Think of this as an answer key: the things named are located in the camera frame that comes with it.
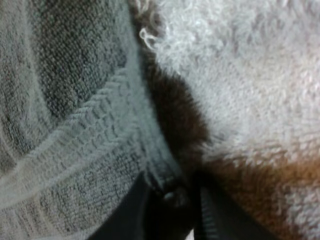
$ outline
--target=towel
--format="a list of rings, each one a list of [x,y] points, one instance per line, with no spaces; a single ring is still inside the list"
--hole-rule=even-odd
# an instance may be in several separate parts
[[[0,240],[84,240],[175,181],[125,0],[0,1]]]

